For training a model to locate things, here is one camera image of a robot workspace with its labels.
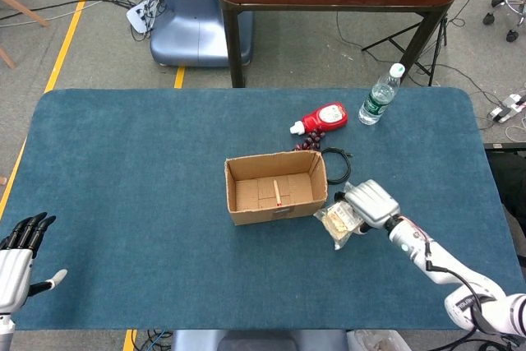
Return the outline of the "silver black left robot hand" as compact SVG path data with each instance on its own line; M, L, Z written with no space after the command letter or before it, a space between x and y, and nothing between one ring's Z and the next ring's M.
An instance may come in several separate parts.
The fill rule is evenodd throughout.
M19 221L1 240L1 316L18 312L27 298L55 289L67 276L61 269L44 281L31 283L34 260L55 215L42 212Z

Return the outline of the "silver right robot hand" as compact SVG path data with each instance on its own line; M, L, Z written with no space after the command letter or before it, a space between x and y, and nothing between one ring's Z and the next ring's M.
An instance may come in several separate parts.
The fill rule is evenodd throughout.
M361 223L354 232L365 234L370 229L382 229L386 222L400 215L399 203L376 181L369 179L358 185L349 182L335 193L334 201L346 201Z

